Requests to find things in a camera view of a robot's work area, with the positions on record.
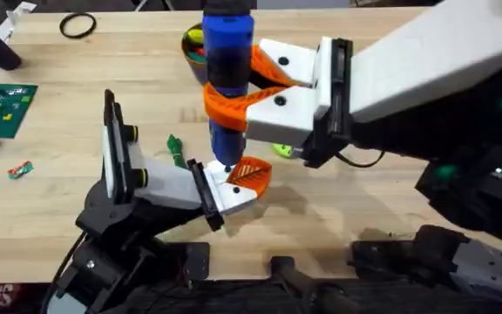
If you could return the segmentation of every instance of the green toy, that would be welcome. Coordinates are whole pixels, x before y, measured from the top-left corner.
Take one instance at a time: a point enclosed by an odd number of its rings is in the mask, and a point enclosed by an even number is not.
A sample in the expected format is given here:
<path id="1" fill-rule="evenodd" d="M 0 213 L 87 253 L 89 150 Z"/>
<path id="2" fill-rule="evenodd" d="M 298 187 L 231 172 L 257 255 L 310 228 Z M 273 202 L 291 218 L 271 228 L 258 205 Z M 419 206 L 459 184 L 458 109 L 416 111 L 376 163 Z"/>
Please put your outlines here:
<path id="1" fill-rule="evenodd" d="M 170 137 L 167 138 L 167 148 L 173 156 L 175 166 L 187 169 L 187 164 L 183 158 L 183 143 L 181 140 L 170 134 Z"/>
<path id="2" fill-rule="evenodd" d="M 283 144 L 273 144 L 272 148 L 281 157 L 288 158 L 288 159 L 292 158 L 292 151 L 294 149 L 291 146 L 283 145 Z"/>

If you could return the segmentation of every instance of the black cable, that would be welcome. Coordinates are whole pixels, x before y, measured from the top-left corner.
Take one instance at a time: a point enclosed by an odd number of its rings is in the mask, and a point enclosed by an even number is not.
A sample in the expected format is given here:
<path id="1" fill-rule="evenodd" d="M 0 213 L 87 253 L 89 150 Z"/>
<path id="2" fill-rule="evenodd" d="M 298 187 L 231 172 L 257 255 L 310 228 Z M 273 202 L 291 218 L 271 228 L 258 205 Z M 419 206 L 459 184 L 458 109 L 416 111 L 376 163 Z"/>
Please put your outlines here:
<path id="1" fill-rule="evenodd" d="M 270 283 L 270 279 L 265 279 L 265 280 L 260 280 L 260 281 L 257 281 L 255 283 L 250 283 L 250 284 L 243 284 L 239 287 L 235 287 L 235 288 L 232 288 L 232 289 L 226 289 L 220 293 L 216 293 L 216 294 L 207 294 L 207 293 L 203 293 L 201 295 L 198 295 L 198 296 L 174 296 L 174 295 L 169 295 L 169 294 L 166 294 L 166 293 L 160 293 L 157 291 L 157 293 L 159 295 L 161 295 L 162 297 L 167 297 L 167 298 L 171 298 L 171 299 L 175 299 L 175 300 L 196 300 L 196 299 L 208 299 L 208 298 L 215 298 L 215 297 L 224 297 L 225 295 L 228 295 L 230 293 L 233 293 L 233 292 L 236 292 L 237 290 L 243 290 L 243 289 L 247 289 L 247 288 L 252 288 L 252 287 L 255 287 L 255 286 L 258 286 L 258 285 L 262 285 L 262 284 L 265 284 L 265 283 Z"/>
<path id="2" fill-rule="evenodd" d="M 65 32 L 65 26 L 67 25 L 67 23 L 69 23 L 69 21 L 71 21 L 75 17 L 88 17 L 88 18 L 90 18 L 92 20 L 91 27 L 89 27 L 88 30 L 83 31 L 79 34 L 75 34 L 75 35 L 67 34 Z M 96 18 L 90 13 L 71 13 L 70 15 L 64 17 L 64 19 L 61 20 L 61 22 L 59 23 L 59 31 L 61 31 L 61 35 L 65 36 L 67 38 L 80 39 L 80 38 L 85 38 L 86 36 L 92 34 L 92 32 L 96 29 L 96 24 L 97 24 Z"/>
<path id="3" fill-rule="evenodd" d="M 286 293 L 288 294 L 289 297 L 292 298 L 292 300 L 295 301 L 295 307 L 297 308 L 297 311 L 298 313 L 301 313 L 303 314 L 303 308 L 302 308 L 302 300 L 300 300 L 299 297 L 297 297 L 296 295 L 294 295 L 290 290 L 289 290 L 289 287 L 288 285 L 286 284 L 286 281 L 282 279 L 282 288 L 284 289 L 284 291 L 286 291 Z"/>
<path id="4" fill-rule="evenodd" d="M 73 256 L 73 253 L 75 250 L 78 248 L 80 243 L 85 239 L 86 232 L 81 232 L 81 234 L 78 236 L 77 241 L 73 243 L 71 248 L 69 249 L 69 252 L 67 252 L 67 255 L 61 262 L 61 265 L 59 265 L 58 271 L 56 271 L 55 276 L 53 279 L 51 279 L 50 286 L 48 287 L 48 290 L 45 292 L 44 299 L 42 300 L 42 306 L 40 307 L 40 314 L 47 314 L 48 312 L 48 305 L 50 303 L 51 295 L 53 295 L 53 292 L 56 289 L 56 286 L 58 284 L 58 279 L 61 277 L 61 274 L 63 274 L 63 271 L 65 269 L 65 266 L 67 266 L 67 263 Z"/>
<path id="5" fill-rule="evenodd" d="M 352 167 L 366 168 L 366 167 L 373 167 L 373 166 L 375 166 L 384 157 L 384 153 L 385 152 L 382 151 L 379 154 L 379 157 L 375 161 L 373 161 L 371 163 L 368 163 L 368 164 L 358 164 L 358 163 L 355 163 L 354 161 L 349 160 L 348 158 L 342 156 L 342 154 L 340 154 L 340 153 L 336 153 L 335 157 L 338 158 L 341 161 L 344 161 L 345 163 L 349 164 Z"/>

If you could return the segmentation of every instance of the green led light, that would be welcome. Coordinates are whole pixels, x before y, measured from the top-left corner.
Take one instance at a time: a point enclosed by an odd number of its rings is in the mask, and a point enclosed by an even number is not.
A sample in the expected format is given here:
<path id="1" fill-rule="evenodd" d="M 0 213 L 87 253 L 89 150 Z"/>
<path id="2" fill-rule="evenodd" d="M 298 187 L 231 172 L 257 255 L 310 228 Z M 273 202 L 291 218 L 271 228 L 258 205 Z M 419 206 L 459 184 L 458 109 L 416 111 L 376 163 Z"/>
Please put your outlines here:
<path id="1" fill-rule="evenodd" d="M 452 179 L 457 171 L 458 167 L 454 165 L 443 165 L 435 169 L 435 175 L 443 181 L 448 181 Z"/>

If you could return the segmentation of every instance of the black screw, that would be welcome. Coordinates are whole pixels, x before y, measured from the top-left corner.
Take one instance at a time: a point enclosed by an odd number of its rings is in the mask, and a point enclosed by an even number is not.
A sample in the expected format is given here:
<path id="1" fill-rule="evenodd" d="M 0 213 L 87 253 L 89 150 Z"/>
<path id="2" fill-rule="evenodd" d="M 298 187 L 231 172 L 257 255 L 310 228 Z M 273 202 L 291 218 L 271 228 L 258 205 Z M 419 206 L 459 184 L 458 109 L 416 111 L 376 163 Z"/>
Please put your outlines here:
<path id="1" fill-rule="evenodd" d="M 279 65 L 288 65 L 289 60 L 286 57 L 279 57 L 278 58 L 278 64 Z"/>
<path id="2" fill-rule="evenodd" d="M 286 105 L 286 98 L 284 98 L 282 96 L 276 96 L 275 97 L 275 104 L 277 104 L 278 106 Z"/>

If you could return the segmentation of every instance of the orange plastic piece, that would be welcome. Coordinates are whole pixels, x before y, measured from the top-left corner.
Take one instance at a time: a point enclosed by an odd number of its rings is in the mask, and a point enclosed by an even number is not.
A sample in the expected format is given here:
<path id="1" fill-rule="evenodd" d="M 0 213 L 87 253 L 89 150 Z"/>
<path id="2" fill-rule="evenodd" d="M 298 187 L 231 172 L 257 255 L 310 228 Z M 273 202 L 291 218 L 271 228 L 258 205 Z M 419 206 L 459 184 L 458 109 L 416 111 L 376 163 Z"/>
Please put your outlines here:
<path id="1" fill-rule="evenodd" d="M 246 96 L 227 99 L 216 92 L 210 83 L 206 83 L 202 92 L 203 99 L 205 100 L 205 111 L 208 117 L 214 122 L 235 131 L 245 132 L 247 129 L 246 110 L 249 106 L 294 85 L 294 83 L 261 52 L 258 45 L 254 45 L 252 48 L 251 67 L 263 77 L 284 85 L 285 87 L 270 87 Z"/>
<path id="2" fill-rule="evenodd" d="M 268 188 L 272 165 L 255 157 L 243 157 L 235 165 L 226 182 L 253 189 L 261 197 Z"/>
<path id="3" fill-rule="evenodd" d="M 248 123 L 245 113 L 252 104 L 285 90 L 286 87 L 270 87 L 252 94 L 228 99 L 216 92 L 210 83 L 202 89 L 205 111 L 210 119 L 221 126 L 245 132 Z"/>
<path id="4" fill-rule="evenodd" d="M 253 70 L 276 83 L 283 84 L 287 87 L 294 85 L 284 72 L 280 71 L 276 65 L 273 65 L 270 58 L 262 53 L 258 45 L 253 46 L 251 53 L 251 68 Z"/>

